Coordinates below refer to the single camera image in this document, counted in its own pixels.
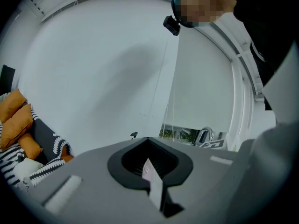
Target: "white roller blind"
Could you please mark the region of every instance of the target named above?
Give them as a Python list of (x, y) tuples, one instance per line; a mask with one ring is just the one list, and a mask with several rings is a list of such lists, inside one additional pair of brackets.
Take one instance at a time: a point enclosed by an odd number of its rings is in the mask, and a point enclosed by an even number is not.
[(182, 27), (166, 124), (198, 130), (209, 126), (228, 132), (233, 104), (230, 61), (200, 32)]

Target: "white pillow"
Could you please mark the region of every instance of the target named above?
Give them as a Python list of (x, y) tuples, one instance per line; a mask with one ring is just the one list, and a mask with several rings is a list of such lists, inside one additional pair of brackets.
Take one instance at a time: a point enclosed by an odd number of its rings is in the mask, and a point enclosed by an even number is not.
[(25, 158), (24, 161), (18, 163), (14, 170), (13, 174), (20, 180), (23, 181), (24, 177), (29, 177), (30, 174), (34, 173), (35, 171), (39, 170), (43, 164), (34, 161), (29, 158)]

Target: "paper card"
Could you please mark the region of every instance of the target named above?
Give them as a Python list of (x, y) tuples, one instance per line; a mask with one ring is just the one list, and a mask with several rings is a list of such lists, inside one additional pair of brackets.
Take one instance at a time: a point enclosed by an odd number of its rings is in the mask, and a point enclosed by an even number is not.
[(153, 202), (153, 204), (160, 210), (163, 181), (149, 159), (146, 160), (143, 166), (142, 178), (150, 182), (149, 198)]

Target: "sofa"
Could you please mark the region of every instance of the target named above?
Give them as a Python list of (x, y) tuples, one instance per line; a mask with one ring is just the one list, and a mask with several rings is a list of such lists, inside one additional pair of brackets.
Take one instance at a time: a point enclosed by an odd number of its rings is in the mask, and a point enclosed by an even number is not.
[[(1, 96), (0, 102), (6, 99), (8, 95), (9, 94), (5, 94)], [(27, 104), (27, 102), (24, 102), (20, 109)], [(20, 180), (14, 175), (14, 168), (27, 158), (26, 152), (18, 141), (14, 142), (13, 145), (5, 150), (0, 149), (0, 171), (4, 175), (7, 183), (11, 186), (25, 189), (26, 191), (29, 191), (30, 188), (36, 186), (43, 178), (73, 158), (69, 143), (46, 126), (35, 114), (32, 107), (31, 117), (33, 123), (26, 133), (31, 134), (34, 141), (42, 150), (35, 158), (35, 161), (40, 163), (42, 167), (31, 173), (27, 178), (24, 178), (24, 180)], [(0, 122), (0, 140), (2, 140), (1, 132), (2, 124)]]

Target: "person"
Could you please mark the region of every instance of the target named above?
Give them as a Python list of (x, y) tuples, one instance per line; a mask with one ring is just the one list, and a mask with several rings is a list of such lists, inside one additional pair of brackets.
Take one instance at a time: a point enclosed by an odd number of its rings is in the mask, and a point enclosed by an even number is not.
[[(295, 38), (295, 0), (174, 0), (174, 13), (186, 27), (206, 25), (234, 13), (251, 37), (250, 51), (263, 86), (279, 68)], [(265, 109), (271, 110), (265, 100)]]

